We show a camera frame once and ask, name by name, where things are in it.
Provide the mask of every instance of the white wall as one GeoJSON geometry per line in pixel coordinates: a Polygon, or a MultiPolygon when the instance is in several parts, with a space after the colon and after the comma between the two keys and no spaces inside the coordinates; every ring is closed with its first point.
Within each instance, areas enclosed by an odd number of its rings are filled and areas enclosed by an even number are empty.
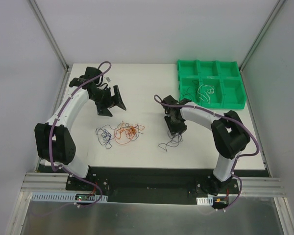
{"type": "Polygon", "coordinates": [[[0,235],[34,169],[34,127],[49,117],[63,72],[28,3],[0,0],[0,235]]]}
{"type": "Polygon", "coordinates": [[[260,139],[294,215],[294,0],[273,22],[244,70],[260,139]]]}
{"type": "Polygon", "coordinates": [[[277,0],[37,0],[69,64],[242,62],[277,0]]]}

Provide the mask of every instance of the white tabletop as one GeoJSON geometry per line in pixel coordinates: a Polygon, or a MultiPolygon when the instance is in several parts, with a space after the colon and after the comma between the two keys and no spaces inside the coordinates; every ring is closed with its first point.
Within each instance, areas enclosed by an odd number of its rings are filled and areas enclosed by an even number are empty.
{"type": "MultiPolygon", "coordinates": [[[[85,73],[87,66],[98,64],[74,64],[69,81],[85,73]]],[[[211,131],[187,121],[188,130],[182,135],[183,142],[168,152],[158,147],[169,141],[168,128],[164,121],[164,109],[153,99],[155,94],[162,98],[172,95],[179,98],[176,65],[161,64],[112,64],[106,74],[110,86],[118,85],[127,111],[114,107],[113,117],[97,115],[96,105],[89,100],[78,114],[71,136],[76,144],[76,154],[90,166],[109,167],[156,167],[156,168],[215,168],[218,152],[211,131]],[[95,129],[110,124],[116,127],[122,121],[145,126],[143,135],[126,145],[111,141],[111,149],[98,142],[95,129]]],[[[227,110],[216,110],[225,113],[227,110]]],[[[247,105],[236,110],[243,124],[254,134],[247,105]]],[[[251,141],[244,153],[255,151],[251,141]]],[[[264,169],[260,154],[241,158],[236,169],[264,169]]]]}

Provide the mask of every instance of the green tray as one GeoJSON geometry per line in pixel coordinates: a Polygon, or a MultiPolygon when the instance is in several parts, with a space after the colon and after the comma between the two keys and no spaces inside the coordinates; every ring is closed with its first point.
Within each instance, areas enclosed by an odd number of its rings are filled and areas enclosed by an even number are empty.
{"type": "Polygon", "coordinates": [[[177,67],[180,100],[187,98],[213,109],[245,107],[246,93],[237,62],[179,60],[177,67]]]}

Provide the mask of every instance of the black wire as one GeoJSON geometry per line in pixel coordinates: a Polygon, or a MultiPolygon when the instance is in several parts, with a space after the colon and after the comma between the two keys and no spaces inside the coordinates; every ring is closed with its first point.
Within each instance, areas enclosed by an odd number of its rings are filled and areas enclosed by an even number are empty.
{"type": "Polygon", "coordinates": [[[167,148],[171,147],[171,148],[176,148],[179,146],[179,144],[181,142],[183,142],[182,136],[180,134],[176,134],[175,136],[171,136],[170,132],[168,131],[168,136],[170,138],[170,141],[167,143],[160,143],[158,144],[158,147],[162,148],[163,150],[165,150],[166,152],[168,151],[167,148]]]}
{"type": "Polygon", "coordinates": [[[109,126],[111,130],[115,130],[116,128],[112,128],[109,124],[104,125],[103,127],[96,128],[96,135],[98,137],[98,141],[102,146],[105,146],[106,149],[110,149],[112,147],[110,141],[114,139],[111,133],[105,129],[106,126],[109,126]]]}
{"type": "Polygon", "coordinates": [[[182,93],[181,93],[181,95],[183,96],[183,98],[185,98],[186,96],[188,96],[189,98],[191,98],[192,101],[195,101],[196,98],[192,94],[196,94],[196,91],[195,92],[189,92],[189,89],[190,88],[193,88],[193,87],[189,87],[186,90],[183,90],[182,93]]]}

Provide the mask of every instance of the tangled orange wire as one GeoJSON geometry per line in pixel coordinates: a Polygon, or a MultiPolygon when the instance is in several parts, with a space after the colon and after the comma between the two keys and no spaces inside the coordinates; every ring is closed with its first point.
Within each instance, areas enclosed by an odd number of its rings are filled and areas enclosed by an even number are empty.
{"type": "Polygon", "coordinates": [[[124,123],[122,121],[121,124],[118,125],[118,127],[114,130],[114,139],[118,144],[127,144],[131,141],[136,140],[140,134],[143,134],[142,130],[144,130],[145,127],[139,124],[136,125],[131,125],[129,123],[124,123]],[[122,134],[123,136],[125,135],[126,138],[128,139],[128,141],[121,143],[118,140],[120,140],[122,138],[122,134]]]}

